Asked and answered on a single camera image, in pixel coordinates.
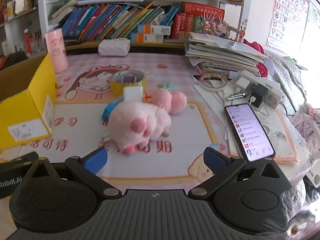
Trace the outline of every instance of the metal screw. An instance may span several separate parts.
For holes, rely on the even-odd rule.
[[[103,191],[103,193],[104,193],[104,195],[107,195],[107,196],[115,196],[115,195],[119,194],[119,190],[116,188],[110,187],[110,188],[106,188]]]
[[[195,196],[203,196],[207,194],[207,191],[204,188],[196,187],[191,190],[191,193]]]

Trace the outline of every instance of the wall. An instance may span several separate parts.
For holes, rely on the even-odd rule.
[[[311,0],[318,8],[320,5],[316,0]],[[263,47],[266,47],[267,37],[270,29],[270,23],[273,15],[273,7],[275,0],[252,0],[248,18],[248,26],[246,29],[245,38],[250,41],[256,41]],[[226,6],[226,21],[233,27],[238,24],[240,15],[240,7],[227,5]]]

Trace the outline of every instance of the black charger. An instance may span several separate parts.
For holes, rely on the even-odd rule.
[[[252,91],[251,97],[255,97],[256,99],[252,102],[252,105],[258,108],[264,98],[264,96],[268,93],[268,88],[264,85],[258,84]]]

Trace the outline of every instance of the blanket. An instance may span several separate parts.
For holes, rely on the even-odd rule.
[[[300,69],[271,51],[265,50],[265,53],[275,64],[273,80],[281,85],[288,114],[294,114],[301,107],[307,109],[307,94],[302,84]]]

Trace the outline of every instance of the pink towel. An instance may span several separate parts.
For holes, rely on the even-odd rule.
[[[263,50],[262,46],[259,43],[257,43],[257,42],[250,43],[246,39],[244,39],[243,43],[249,45],[250,47],[254,48],[255,50],[259,51],[260,53],[262,53],[264,55],[264,50]],[[258,70],[260,72],[261,77],[268,76],[268,69],[264,64],[259,62],[259,64],[257,65],[257,68],[258,68]]]

